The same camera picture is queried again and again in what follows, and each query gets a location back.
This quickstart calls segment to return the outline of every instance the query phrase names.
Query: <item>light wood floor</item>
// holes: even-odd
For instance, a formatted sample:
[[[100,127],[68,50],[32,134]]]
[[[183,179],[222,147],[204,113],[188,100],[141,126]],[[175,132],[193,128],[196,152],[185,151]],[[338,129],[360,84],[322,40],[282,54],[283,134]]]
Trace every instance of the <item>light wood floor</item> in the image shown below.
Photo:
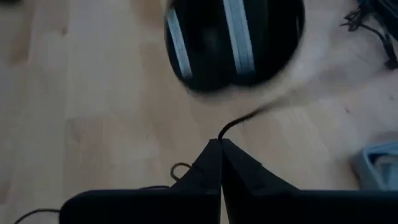
[[[171,185],[173,163],[193,162],[224,124],[274,99],[281,106],[226,137],[301,189],[357,189],[350,156],[398,138],[398,73],[385,71],[375,35],[338,27],[354,1],[306,0],[304,38],[281,76],[214,98],[174,77],[164,6],[0,7],[0,223],[89,189]]]

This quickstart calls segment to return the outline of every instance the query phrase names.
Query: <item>ear cup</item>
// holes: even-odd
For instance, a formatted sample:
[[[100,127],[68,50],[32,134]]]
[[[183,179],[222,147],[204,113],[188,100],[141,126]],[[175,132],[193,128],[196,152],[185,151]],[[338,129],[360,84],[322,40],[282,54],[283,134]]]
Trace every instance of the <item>ear cup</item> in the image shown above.
[[[253,86],[293,56],[304,24],[302,0],[176,0],[166,19],[173,70],[196,91]]]

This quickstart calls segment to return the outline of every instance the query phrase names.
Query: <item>wooden floor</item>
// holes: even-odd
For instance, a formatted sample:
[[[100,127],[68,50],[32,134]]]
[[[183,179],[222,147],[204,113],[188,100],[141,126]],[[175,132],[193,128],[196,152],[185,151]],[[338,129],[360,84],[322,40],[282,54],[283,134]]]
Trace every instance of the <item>wooden floor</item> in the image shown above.
[[[384,69],[375,35],[338,27],[353,0],[305,7],[279,78],[204,98],[170,67],[165,0],[0,6],[0,223],[89,189],[171,185],[173,163],[193,162],[224,124],[272,100],[226,137],[301,189],[357,189],[350,157],[398,138],[398,73]]]

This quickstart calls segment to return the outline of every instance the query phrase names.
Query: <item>silver stripe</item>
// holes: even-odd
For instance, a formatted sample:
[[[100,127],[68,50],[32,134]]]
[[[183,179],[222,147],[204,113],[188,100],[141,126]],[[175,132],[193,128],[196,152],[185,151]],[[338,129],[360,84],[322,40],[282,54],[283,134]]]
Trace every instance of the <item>silver stripe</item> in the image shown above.
[[[175,13],[174,8],[171,8],[169,11],[169,16],[167,16],[167,23],[169,25],[170,33],[172,35],[175,54],[177,56],[178,64],[180,65],[182,77],[191,78],[192,70],[188,58],[187,48],[185,46],[177,13]]]
[[[243,0],[223,1],[236,72],[245,75],[256,68]]]

